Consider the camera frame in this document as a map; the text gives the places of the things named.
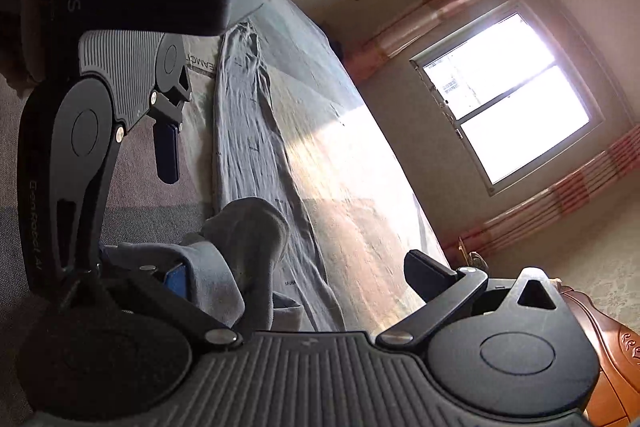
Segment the pink striped curtain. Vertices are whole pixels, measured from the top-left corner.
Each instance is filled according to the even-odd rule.
[[[530,200],[460,235],[467,251],[489,256],[575,212],[629,172],[640,167],[640,125],[607,150]],[[458,259],[458,238],[444,247],[449,262]]]
[[[407,7],[372,39],[347,54],[344,67],[351,80],[356,85],[363,83],[416,39],[478,1],[421,0]]]

